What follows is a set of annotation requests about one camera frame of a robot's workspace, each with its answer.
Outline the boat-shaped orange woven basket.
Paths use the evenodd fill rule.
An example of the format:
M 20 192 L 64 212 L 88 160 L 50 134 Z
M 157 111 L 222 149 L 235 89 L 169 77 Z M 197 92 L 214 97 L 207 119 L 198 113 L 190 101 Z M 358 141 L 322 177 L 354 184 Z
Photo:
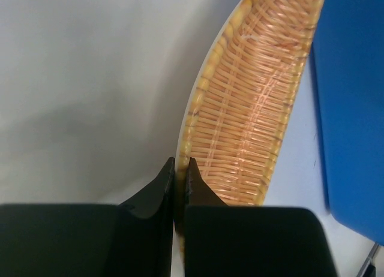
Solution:
M 175 165 L 184 265 L 187 169 L 228 206 L 264 206 L 324 0 L 242 0 L 193 85 Z

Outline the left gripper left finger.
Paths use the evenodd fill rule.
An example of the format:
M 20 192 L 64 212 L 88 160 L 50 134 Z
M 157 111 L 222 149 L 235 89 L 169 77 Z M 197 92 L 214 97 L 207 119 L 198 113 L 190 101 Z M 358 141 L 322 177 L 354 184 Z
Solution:
M 3 204 L 2 276 L 169 276 L 175 160 L 120 204 Z

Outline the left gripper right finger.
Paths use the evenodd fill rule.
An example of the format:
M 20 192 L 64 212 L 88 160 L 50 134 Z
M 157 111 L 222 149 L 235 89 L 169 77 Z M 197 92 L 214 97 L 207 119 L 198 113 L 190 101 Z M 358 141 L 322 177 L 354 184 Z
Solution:
M 186 276 L 337 276 L 320 221 L 299 207 L 228 206 L 190 159 Z

